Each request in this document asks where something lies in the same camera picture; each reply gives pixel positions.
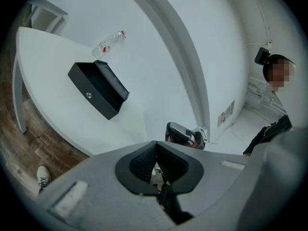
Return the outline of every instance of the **table leg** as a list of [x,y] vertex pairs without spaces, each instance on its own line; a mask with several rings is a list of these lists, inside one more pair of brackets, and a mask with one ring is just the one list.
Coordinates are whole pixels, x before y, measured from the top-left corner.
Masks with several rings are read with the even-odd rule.
[[26,132],[26,124],[23,114],[23,77],[20,72],[17,55],[13,67],[13,103],[18,127],[22,133]]

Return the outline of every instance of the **black camera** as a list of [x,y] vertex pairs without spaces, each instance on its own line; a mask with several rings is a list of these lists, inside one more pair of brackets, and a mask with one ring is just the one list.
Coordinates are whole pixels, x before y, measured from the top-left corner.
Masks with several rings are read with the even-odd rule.
[[255,58],[255,63],[259,65],[264,65],[265,60],[269,57],[269,55],[270,55],[270,51],[261,47]]

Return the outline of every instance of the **wall socket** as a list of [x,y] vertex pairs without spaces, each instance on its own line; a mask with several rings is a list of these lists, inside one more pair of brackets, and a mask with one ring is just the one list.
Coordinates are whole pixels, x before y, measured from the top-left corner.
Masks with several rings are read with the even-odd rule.
[[221,113],[220,116],[218,116],[217,127],[223,124],[228,119],[228,117],[233,114],[234,103],[235,103],[235,100],[229,105],[229,107],[224,112]]

